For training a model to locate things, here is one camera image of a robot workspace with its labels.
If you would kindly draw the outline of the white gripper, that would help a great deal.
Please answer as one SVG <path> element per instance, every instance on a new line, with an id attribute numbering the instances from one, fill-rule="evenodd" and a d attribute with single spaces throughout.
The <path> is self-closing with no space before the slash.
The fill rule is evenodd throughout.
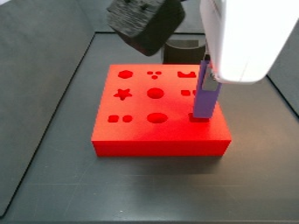
<path id="1" fill-rule="evenodd" d="M 260 81 L 299 20 L 299 0 L 200 0 L 200 19 L 212 66 L 201 89 Z"/>

